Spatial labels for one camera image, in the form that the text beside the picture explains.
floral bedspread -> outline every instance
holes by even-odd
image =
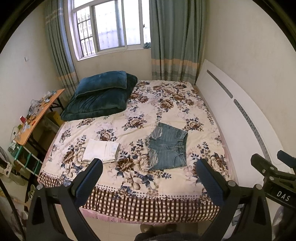
[[[188,131],[186,167],[147,171],[144,140],[158,121]],[[39,182],[57,186],[85,170],[89,163],[82,157],[90,138],[119,142],[120,150],[115,163],[104,164],[84,208],[137,222],[195,222],[217,214],[195,162],[207,158],[227,180],[232,177],[217,125],[189,82],[138,81],[125,111],[66,122],[46,156]]]

denim shorts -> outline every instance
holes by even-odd
[[[163,170],[186,166],[186,141],[188,132],[158,123],[146,137],[150,168]]]

bed frame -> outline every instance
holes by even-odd
[[[223,133],[240,186],[263,184],[262,175],[251,166],[250,159],[255,153],[278,170],[293,173],[276,157],[283,147],[269,121],[237,83],[204,60],[196,86]]]

folded blanket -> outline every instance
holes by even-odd
[[[82,160],[100,159],[103,163],[114,162],[117,158],[119,143],[89,139]]]
[[[83,78],[75,91],[75,97],[95,94],[110,88],[126,89],[125,71],[109,71]]]
[[[83,96],[76,97],[76,95],[73,95],[61,114],[61,119],[63,121],[73,121],[107,116],[124,111],[126,102],[138,81],[138,78],[132,74],[126,73],[126,77],[126,89],[114,87],[88,92],[87,95]]]

metal bolt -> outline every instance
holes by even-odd
[[[36,187],[37,190],[41,190],[42,188],[43,188],[42,184],[38,184],[37,187]]]
[[[231,186],[231,187],[234,187],[236,185],[236,183],[234,181],[230,180],[228,182],[228,185]]]
[[[262,189],[262,186],[260,184],[256,184],[256,188],[261,190]]]
[[[68,187],[68,186],[70,186],[71,185],[71,181],[70,180],[66,180],[66,181],[64,181],[64,183],[63,183],[63,185],[65,186],[65,187]]]

